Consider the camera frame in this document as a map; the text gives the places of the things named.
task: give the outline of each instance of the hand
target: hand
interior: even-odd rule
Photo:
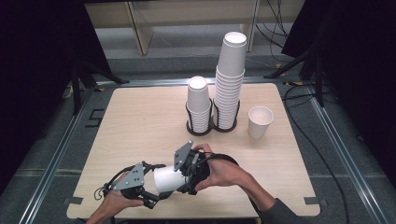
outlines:
[[[197,145],[192,150],[203,150],[207,157],[213,153],[208,144]],[[210,168],[210,175],[207,179],[201,181],[195,186],[199,191],[212,186],[229,187],[232,185],[242,185],[245,178],[250,178],[250,174],[238,165],[221,159],[212,159],[207,161]]]
[[[123,173],[117,182],[122,180],[128,172]],[[122,196],[119,190],[111,189],[99,208],[91,215],[87,223],[104,223],[108,218],[114,217],[127,207],[137,207],[143,205],[141,200],[131,200]]]
[[[203,150],[207,157],[213,153],[208,144],[197,145],[192,150]],[[195,186],[196,191],[212,186],[238,185],[261,211],[267,211],[275,204],[275,198],[241,167],[222,159],[208,160],[207,163],[210,168],[210,175]]]

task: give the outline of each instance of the stack of paper cups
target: stack of paper cups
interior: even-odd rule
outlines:
[[[206,79],[192,77],[189,81],[187,110],[189,127],[194,133],[204,133],[208,130],[211,106]]]
[[[247,38],[238,32],[224,36],[216,69],[216,96],[213,121],[218,128],[233,127],[238,112],[239,93],[245,74]]]

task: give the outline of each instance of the power cord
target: power cord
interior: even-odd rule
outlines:
[[[349,213],[348,213],[348,209],[347,209],[347,199],[346,199],[346,196],[345,196],[345,193],[344,193],[343,189],[341,188],[340,183],[338,182],[338,179],[335,177],[335,175],[334,175],[334,173],[332,172],[332,169],[330,168],[329,164],[326,162],[326,160],[324,159],[323,155],[322,155],[322,154],[320,153],[320,151],[318,150],[318,147],[312,142],[312,140],[308,137],[308,135],[307,135],[307,134],[301,129],[301,127],[297,124],[296,120],[294,119],[294,117],[293,117],[292,114],[290,113],[290,107],[288,107],[288,103],[287,103],[288,100],[298,98],[298,97],[288,98],[289,92],[290,92],[291,90],[294,90],[295,88],[303,87],[303,86],[306,86],[306,85],[293,86],[293,87],[291,87],[290,89],[288,89],[288,90],[286,91],[285,96],[284,96],[284,98],[282,99],[282,101],[285,102],[285,108],[286,108],[286,111],[288,112],[288,114],[289,114],[289,116],[290,116],[290,119],[293,121],[293,123],[295,124],[295,126],[297,127],[297,129],[303,134],[303,136],[306,138],[306,140],[308,140],[308,142],[311,144],[311,146],[312,146],[312,147],[315,149],[315,151],[318,153],[318,155],[320,156],[320,159],[323,161],[324,165],[326,166],[326,168],[328,169],[330,175],[332,176],[332,178],[333,178],[335,184],[337,185],[337,188],[339,189],[340,194],[341,194],[341,197],[342,197],[342,199],[343,199],[344,209],[345,209],[345,212],[346,212],[346,224],[349,224]],[[314,96],[314,94],[308,94],[308,95],[310,95],[309,100],[311,100],[311,99],[312,99],[312,96]]]
[[[284,61],[284,60],[278,59],[278,58],[274,55],[274,53],[273,53],[273,44],[283,49],[283,46],[282,46],[282,45],[280,45],[280,44],[278,44],[277,42],[275,42],[275,40],[274,40],[274,35],[282,35],[282,36],[285,37],[286,40],[287,40],[287,38],[288,38],[288,36],[289,36],[288,33],[286,32],[285,28],[283,27],[282,13],[281,13],[281,10],[280,10],[281,0],[277,0],[277,12],[275,12],[275,10],[274,10],[274,8],[273,8],[273,6],[272,6],[272,4],[270,3],[269,0],[267,0],[267,4],[268,4],[268,6],[271,8],[271,11],[273,12],[274,17],[275,17],[275,19],[276,19],[276,23],[275,23],[275,25],[274,25],[274,30],[270,30],[270,29],[265,25],[265,23],[263,24],[264,28],[267,29],[269,32],[272,33],[272,34],[271,34],[271,37],[267,36],[267,35],[259,28],[259,26],[258,26],[257,24],[256,24],[256,28],[257,28],[258,31],[262,34],[262,36],[263,36],[266,40],[268,40],[268,41],[270,42],[271,56],[272,56],[274,59],[276,59],[277,61],[280,61],[280,62],[282,62],[282,63],[290,63],[290,62],[288,62],[288,61]],[[280,31],[281,31],[283,34],[277,33],[277,32],[276,32],[276,28],[279,28]]]

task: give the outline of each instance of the aluminum rail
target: aluminum rail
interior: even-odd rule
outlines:
[[[315,93],[313,87],[310,85],[308,85],[306,91],[309,94]],[[321,107],[318,101],[315,99],[311,100],[311,102],[318,113],[318,117],[323,124],[323,127],[325,128],[327,134],[330,136],[335,151],[337,152],[341,162],[344,164],[346,172],[349,174],[349,177],[353,185],[355,186],[355,189],[361,196],[361,200],[363,201],[364,206],[366,207],[373,222],[377,224],[388,224],[388,219],[380,208],[373,191],[364,179],[358,166],[353,161],[351,155],[347,150],[347,147],[344,145],[343,140],[341,139],[340,135],[332,124],[332,121],[330,120],[325,108]]]
[[[62,161],[64,153],[67,150],[70,139],[82,117],[84,107],[87,104],[88,100],[91,98],[92,93],[93,89],[87,89],[87,93],[84,95],[82,100],[83,102],[81,104],[81,108],[79,109],[77,114],[74,115],[73,118],[70,120],[66,131],[64,132],[64,135],[61,139],[61,142],[57,146],[55,153],[49,162],[49,166],[47,167],[45,173],[41,176],[41,180],[37,188],[35,189],[34,194],[30,198],[29,203],[26,206],[26,209],[21,217],[20,224],[33,223],[35,215],[37,214],[40,205],[43,203],[43,200],[50,188],[50,184],[52,183],[53,177],[56,174],[56,170]]]
[[[206,77],[208,84],[215,84],[214,77]],[[113,81],[97,82],[98,87],[117,87],[117,88],[130,88],[130,87],[156,87],[156,86],[182,86],[189,85],[189,78],[175,78],[175,79],[158,79],[158,80],[130,80],[129,83],[117,84]],[[265,80],[262,77],[244,77],[243,83],[273,83],[272,79]]]

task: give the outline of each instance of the table top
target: table top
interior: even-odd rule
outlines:
[[[124,167],[146,161],[173,165],[174,151],[192,140],[208,143],[217,153],[233,157],[272,195],[300,216],[316,216],[318,204],[305,204],[316,197],[276,85],[243,84],[235,129],[229,133],[212,130],[204,136],[191,135],[186,128],[187,86],[125,88],[114,91],[93,142],[67,215],[89,217],[101,201],[93,198]],[[210,97],[216,93],[209,85]],[[273,110],[275,118],[264,137],[248,136],[248,111],[256,105]],[[145,175],[145,189],[158,194],[152,172]],[[248,196],[240,188],[212,187],[197,195],[174,192],[154,209],[128,208],[117,215],[128,218],[222,218],[257,217]]]

